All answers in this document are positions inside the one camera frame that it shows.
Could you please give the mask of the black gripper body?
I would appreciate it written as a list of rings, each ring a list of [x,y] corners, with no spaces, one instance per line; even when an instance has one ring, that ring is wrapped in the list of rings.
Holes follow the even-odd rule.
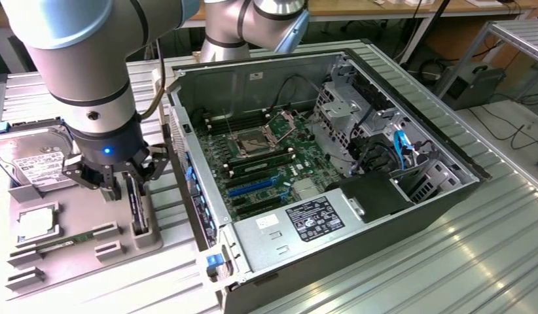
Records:
[[[73,126],[70,131],[81,149],[83,163],[93,169],[126,162],[141,164],[149,157],[149,144],[137,118],[106,133],[86,133]]]

